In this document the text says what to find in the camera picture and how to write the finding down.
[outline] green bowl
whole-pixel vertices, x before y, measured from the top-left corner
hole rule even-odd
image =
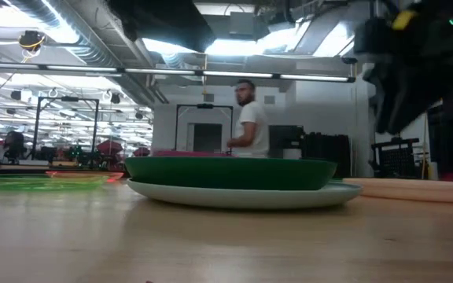
[[[133,157],[125,165],[135,182],[214,189],[317,190],[337,169],[321,160],[234,157]]]

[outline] table surface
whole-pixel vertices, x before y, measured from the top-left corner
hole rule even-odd
[[[453,282],[453,204],[224,211],[123,184],[0,192],[0,282]]]

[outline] green translucent tray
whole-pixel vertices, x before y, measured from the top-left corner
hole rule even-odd
[[[125,166],[134,182],[212,189],[317,190],[337,164],[322,160],[236,157],[133,157]]]
[[[108,180],[108,176],[78,177],[50,176],[47,174],[5,174],[0,175],[1,190],[85,190],[96,189]]]

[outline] white plate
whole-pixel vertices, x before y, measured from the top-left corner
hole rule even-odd
[[[316,191],[205,189],[132,182],[131,179],[128,185],[135,192],[154,200],[210,208],[320,208],[343,204],[361,193],[360,186],[337,182]]]

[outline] doorway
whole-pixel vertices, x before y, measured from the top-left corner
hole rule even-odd
[[[221,152],[223,125],[190,123],[188,125],[188,150],[201,153]]]

